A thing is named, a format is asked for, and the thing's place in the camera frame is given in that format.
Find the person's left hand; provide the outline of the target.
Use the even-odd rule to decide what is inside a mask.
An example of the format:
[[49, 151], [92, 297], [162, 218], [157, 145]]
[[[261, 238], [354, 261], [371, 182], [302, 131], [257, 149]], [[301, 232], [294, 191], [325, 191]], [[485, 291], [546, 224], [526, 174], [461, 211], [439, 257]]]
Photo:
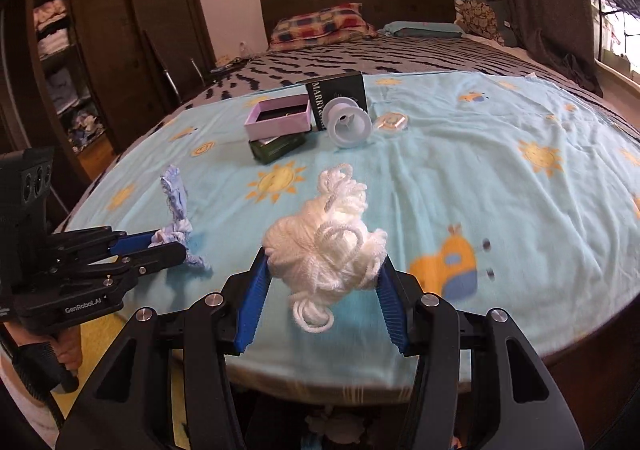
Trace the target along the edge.
[[84, 360], [80, 326], [72, 326], [58, 332], [55, 337], [51, 338], [50, 344], [59, 363], [72, 373], [79, 370], [82, 360]]

